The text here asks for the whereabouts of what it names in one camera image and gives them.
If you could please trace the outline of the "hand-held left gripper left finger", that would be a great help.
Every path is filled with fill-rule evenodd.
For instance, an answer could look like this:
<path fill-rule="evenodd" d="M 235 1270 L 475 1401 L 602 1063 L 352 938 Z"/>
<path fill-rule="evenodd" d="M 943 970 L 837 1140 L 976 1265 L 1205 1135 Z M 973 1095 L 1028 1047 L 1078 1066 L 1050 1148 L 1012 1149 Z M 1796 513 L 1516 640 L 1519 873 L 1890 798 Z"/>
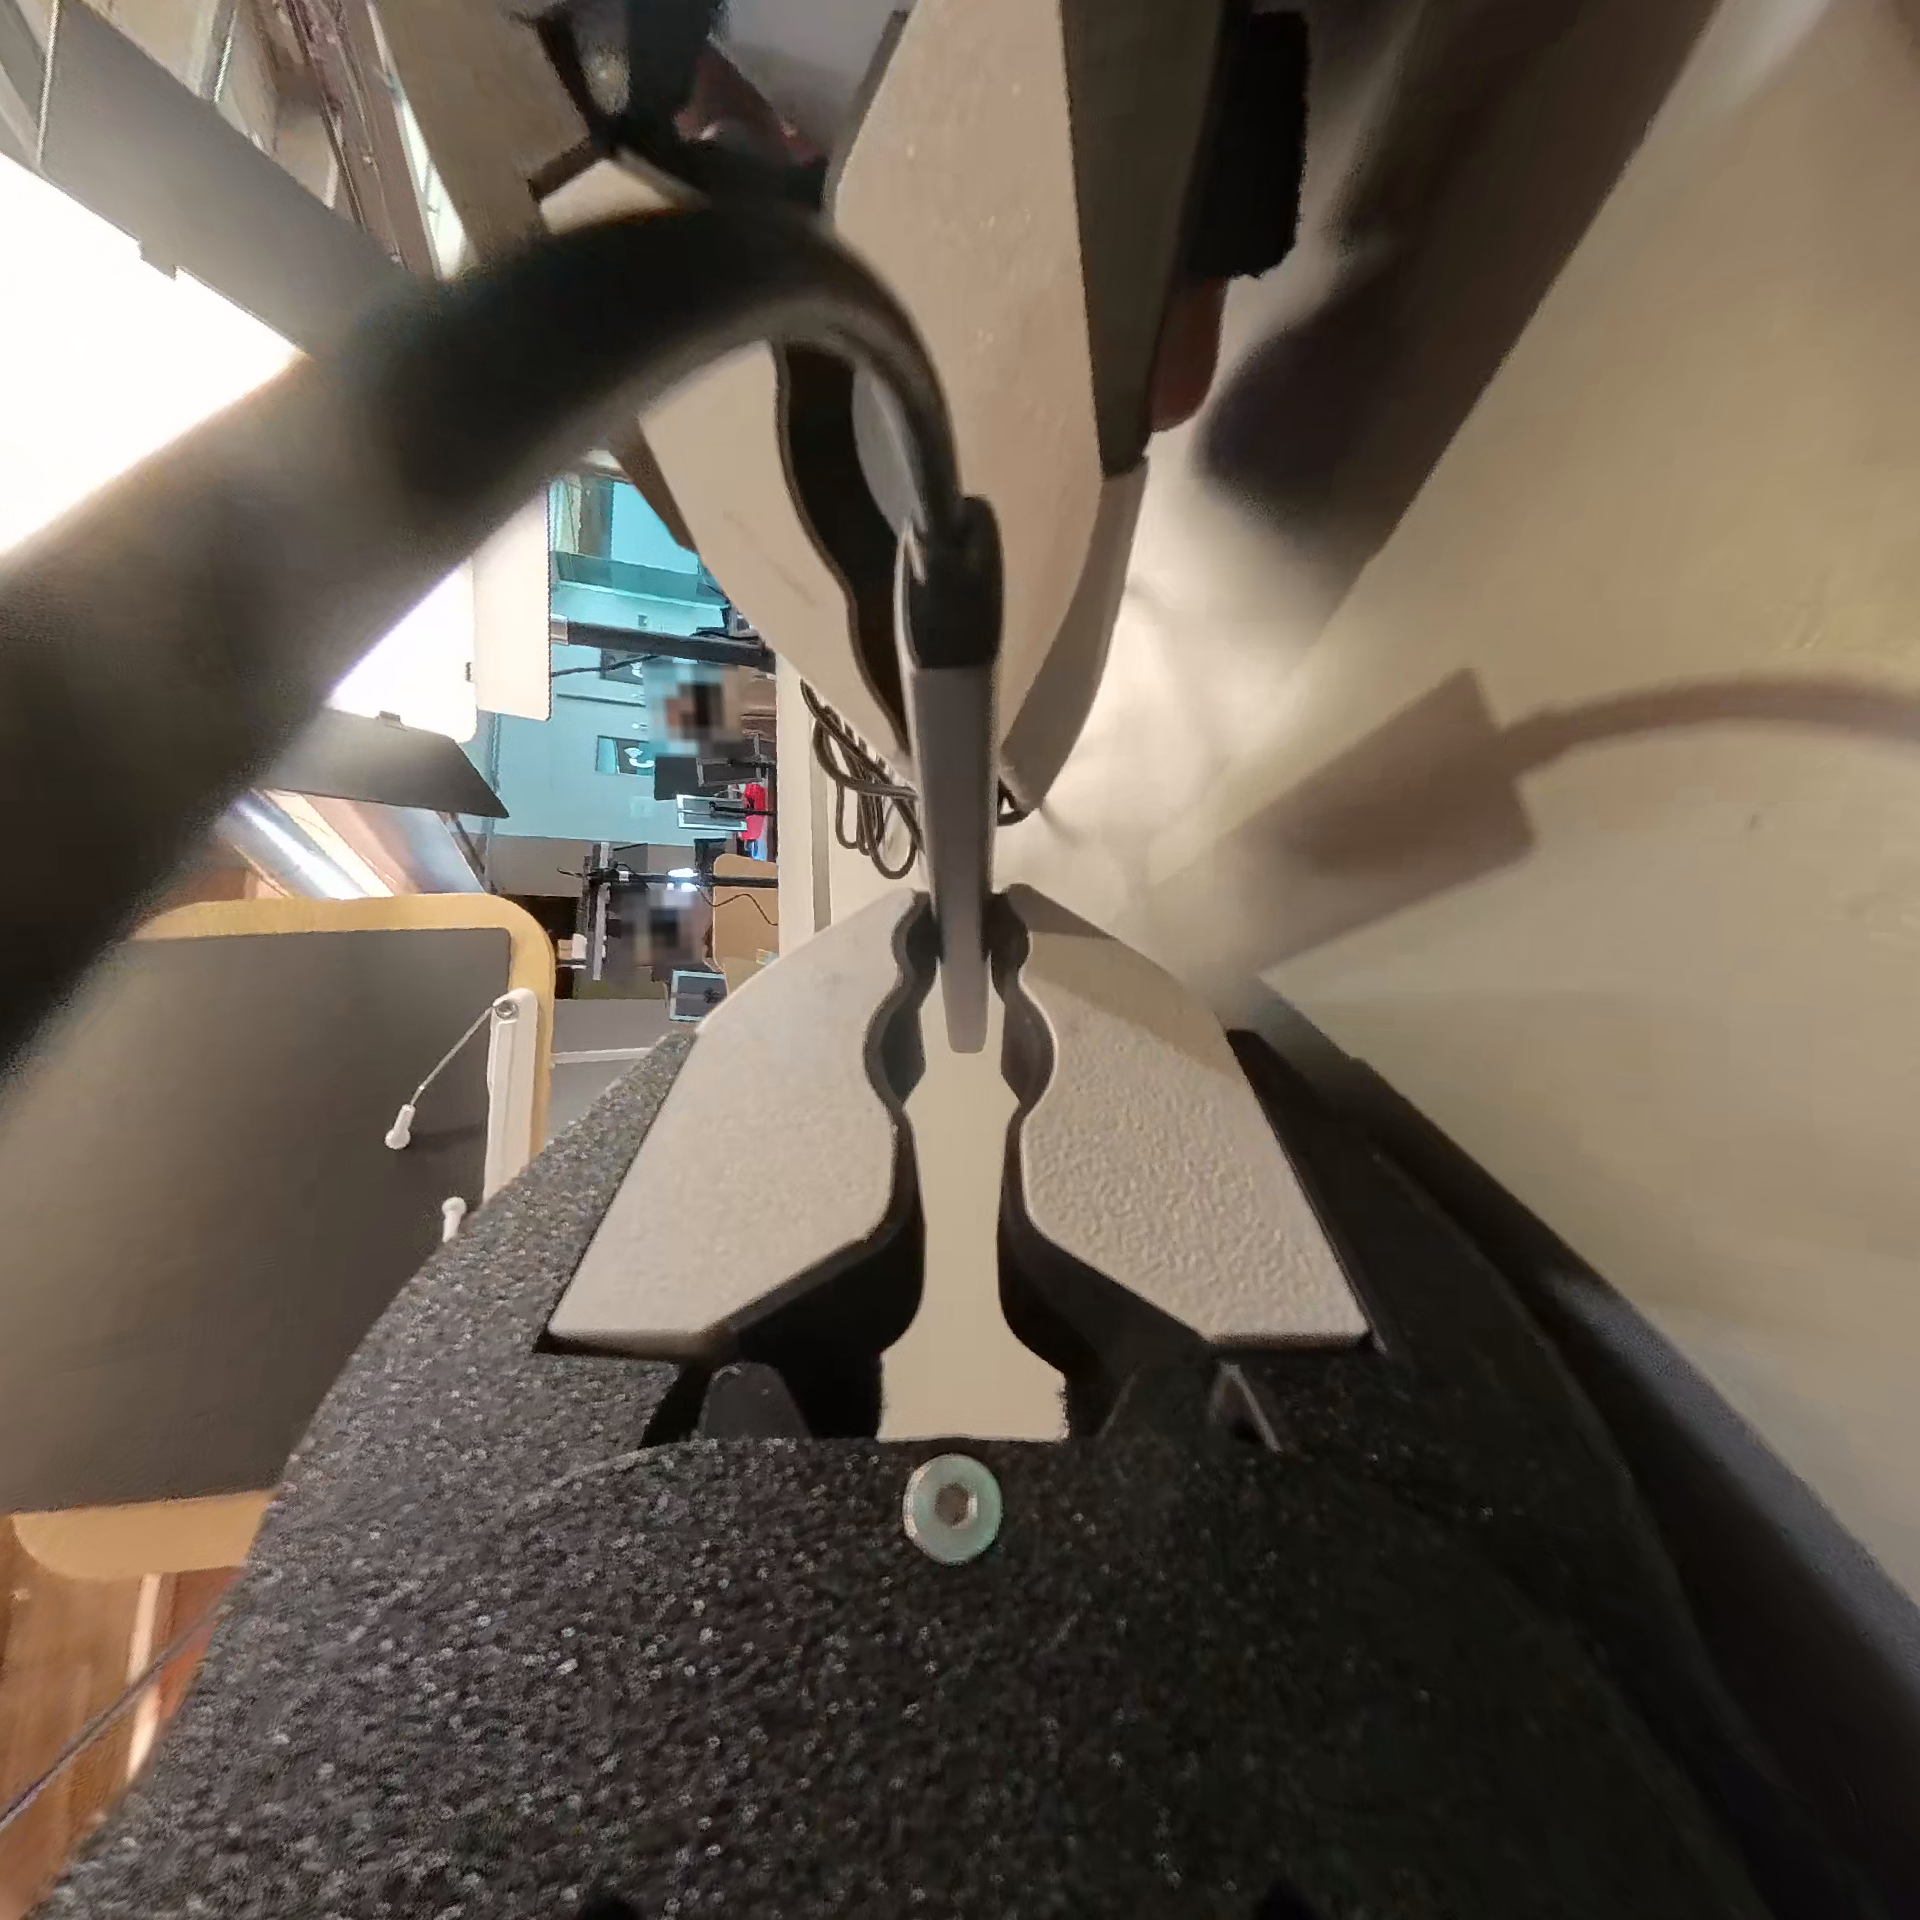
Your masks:
<path fill-rule="evenodd" d="M 882 1353 L 922 1304 L 922 898 L 725 999 L 562 1292 L 584 1353 Z"/>

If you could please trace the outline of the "wooden-framed black board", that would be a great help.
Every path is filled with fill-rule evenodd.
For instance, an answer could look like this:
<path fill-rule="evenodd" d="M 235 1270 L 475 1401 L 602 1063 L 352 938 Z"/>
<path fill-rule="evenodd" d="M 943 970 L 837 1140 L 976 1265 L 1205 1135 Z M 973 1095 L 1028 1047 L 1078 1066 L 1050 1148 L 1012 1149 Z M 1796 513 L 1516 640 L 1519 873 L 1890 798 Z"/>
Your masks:
<path fill-rule="evenodd" d="M 191 903 L 5 1082 L 5 1524 L 238 1568 L 372 1324 L 543 1140 L 555 954 L 495 895 Z"/>

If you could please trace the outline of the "person's right hand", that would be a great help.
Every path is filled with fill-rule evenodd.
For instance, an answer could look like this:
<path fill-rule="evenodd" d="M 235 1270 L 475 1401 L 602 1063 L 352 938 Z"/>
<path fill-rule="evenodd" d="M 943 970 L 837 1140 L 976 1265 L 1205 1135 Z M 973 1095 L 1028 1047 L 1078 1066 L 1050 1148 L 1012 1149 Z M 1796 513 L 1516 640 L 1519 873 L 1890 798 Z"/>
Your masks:
<path fill-rule="evenodd" d="M 1205 405 L 1215 377 L 1229 282 L 1188 278 L 1168 298 L 1147 383 L 1147 431 L 1170 431 Z"/>

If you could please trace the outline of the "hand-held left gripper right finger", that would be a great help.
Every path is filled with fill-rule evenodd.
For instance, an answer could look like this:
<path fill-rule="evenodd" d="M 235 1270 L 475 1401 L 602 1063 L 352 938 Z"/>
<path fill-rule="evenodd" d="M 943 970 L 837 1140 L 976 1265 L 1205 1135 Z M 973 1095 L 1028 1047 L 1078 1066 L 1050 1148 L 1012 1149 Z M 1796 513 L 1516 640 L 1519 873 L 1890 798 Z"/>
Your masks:
<path fill-rule="evenodd" d="M 1031 885 L 997 901 L 1000 1226 L 1075 1346 L 1356 1346 L 1360 1295 L 1208 1006 Z"/>

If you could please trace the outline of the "white panel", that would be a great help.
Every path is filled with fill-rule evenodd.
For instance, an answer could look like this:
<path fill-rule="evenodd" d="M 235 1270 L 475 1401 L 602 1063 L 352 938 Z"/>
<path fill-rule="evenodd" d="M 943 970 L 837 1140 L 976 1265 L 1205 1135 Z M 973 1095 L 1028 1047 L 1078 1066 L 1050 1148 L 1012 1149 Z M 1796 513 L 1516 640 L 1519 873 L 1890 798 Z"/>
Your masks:
<path fill-rule="evenodd" d="M 468 558 L 471 692 L 479 713 L 543 725 L 554 708 L 549 497 L 536 492 Z"/>

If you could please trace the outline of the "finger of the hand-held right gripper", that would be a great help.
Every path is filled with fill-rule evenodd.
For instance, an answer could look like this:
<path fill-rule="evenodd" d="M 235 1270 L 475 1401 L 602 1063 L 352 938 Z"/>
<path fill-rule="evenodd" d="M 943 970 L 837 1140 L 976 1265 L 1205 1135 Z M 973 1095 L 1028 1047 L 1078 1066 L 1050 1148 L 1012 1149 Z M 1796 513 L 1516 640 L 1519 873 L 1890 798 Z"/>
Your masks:
<path fill-rule="evenodd" d="M 919 325 L 998 524 L 1024 809 L 1106 672 L 1226 34 L 1205 1 L 911 4 L 835 166 L 832 218 Z"/>
<path fill-rule="evenodd" d="M 850 588 L 788 484 L 775 351 L 731 351 L 639 414 L 690 545 L 772 654 L 874 751 L 902 751 L 858 650 Z"/>

